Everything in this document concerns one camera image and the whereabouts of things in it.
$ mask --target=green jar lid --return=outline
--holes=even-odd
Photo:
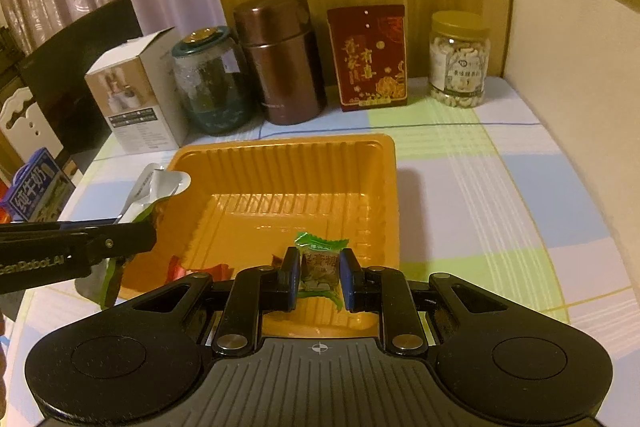
[[[489,35],[482,17],[455,10],[436,12],[431,16],[431,29],[452,39],[475,40]]]
[[[186,57],[224,42],[230,34],[229,26],[213,26],[190,33],[171,50],[174,57]]]

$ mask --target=table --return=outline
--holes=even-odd
[[[571,164],[501,78],[488,78],[473,110],[446,107],[412,79],[410,103],[343,113],[330,106],[309,122],[259,119],[222,138],[191,143],[383,132],[396,143],[401,269],[426,280],[447,271],[569,323],[596,338],[614,362],[599,418],[608,427],[640,421],[640,308],[620,254]],[[116,216],[142,169],[174,152],[125,155],[111,137],[61,219]],[[28,291],[8,345],[8,413],[2,427],[41,419],[24,381],[24,360],[44,334],[98,311],[72,282]]]

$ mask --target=foil snack bag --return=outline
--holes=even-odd
[[[338,273],[340,250],[346,248],[349,239],[327,241],[308,232],[300,232],[295,240],[302,257],[298,297],[326,297],[338,310],[343,307]]]

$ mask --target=plastic jar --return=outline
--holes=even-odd
[[[476,107],[484,96],[489,28],[482,17],[440,11],[431,17],[431,96],[451,107]]]
[[[227,26],[197,30],[171,54],[182,105],[202,131],[215,136],[251,119],[255,102],[247,66]]]

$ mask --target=orange plastic tray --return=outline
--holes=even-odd
[[[187,269],[226,263],[237,274],[282,257],[302,231],[349,239],[362,266],[399,266],[395,146],[384,134],[190,146],[169,169],[188,172],[191,185],[157,208],[157,244],[127,266],[125,298],[164,284],[173,255]],[[373,336],[378,318],[306,298],[266,314],[262,331]]]

